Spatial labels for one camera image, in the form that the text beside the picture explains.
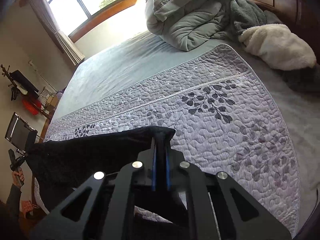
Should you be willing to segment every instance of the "mattress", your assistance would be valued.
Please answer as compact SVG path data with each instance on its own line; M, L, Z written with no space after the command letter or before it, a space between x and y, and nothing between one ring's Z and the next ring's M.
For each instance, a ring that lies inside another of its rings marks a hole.
M316 204L319 172L319 100L291 91L281 78L258 58L246 54L238 44L210 40L190 51L181 52L150 33L105 50L82 63L63 95L48 137L55 124L72 112L105 98L136 82L199 56L220 43L231 45L254 69L278 104L296 148L301 180L300 220L305 223Z

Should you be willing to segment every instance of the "gray curtain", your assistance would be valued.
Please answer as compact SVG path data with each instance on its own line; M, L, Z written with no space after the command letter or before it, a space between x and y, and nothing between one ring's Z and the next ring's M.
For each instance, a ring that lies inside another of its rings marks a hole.
M60 49L66 53L73 65L78 65L84 59L84 55L70 38L60 30L47 0L29 0L29 3L46 31L50 32L49 35L56 38Z

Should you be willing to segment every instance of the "window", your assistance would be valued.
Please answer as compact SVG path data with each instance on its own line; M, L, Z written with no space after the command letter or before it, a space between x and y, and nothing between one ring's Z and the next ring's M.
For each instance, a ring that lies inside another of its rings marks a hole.
M61 30L73 42L137 0L47 0Z

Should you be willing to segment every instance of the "quilted bedspread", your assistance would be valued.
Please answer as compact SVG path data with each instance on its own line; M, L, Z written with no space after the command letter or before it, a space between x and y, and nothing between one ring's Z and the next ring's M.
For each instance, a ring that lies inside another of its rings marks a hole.
M45 140L158 125L203 171L225 171L296 234L300 178L287 127L252 68L226 44L55 120Z

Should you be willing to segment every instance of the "wooden window frame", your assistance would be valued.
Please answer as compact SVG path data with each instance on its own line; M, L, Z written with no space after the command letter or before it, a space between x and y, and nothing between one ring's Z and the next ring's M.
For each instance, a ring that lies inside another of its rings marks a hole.
M94 27L107 20L111 16L121 12L132 5L135 5L137 0L116 0L113 3L108 4L101 10L97 11L95 14L90 15L88 10L86 9L84 3L81 0L77 0L80 4L81 8L84 10L88 19L82 23L78 28L76 28L70 35L69 38L76 42Z

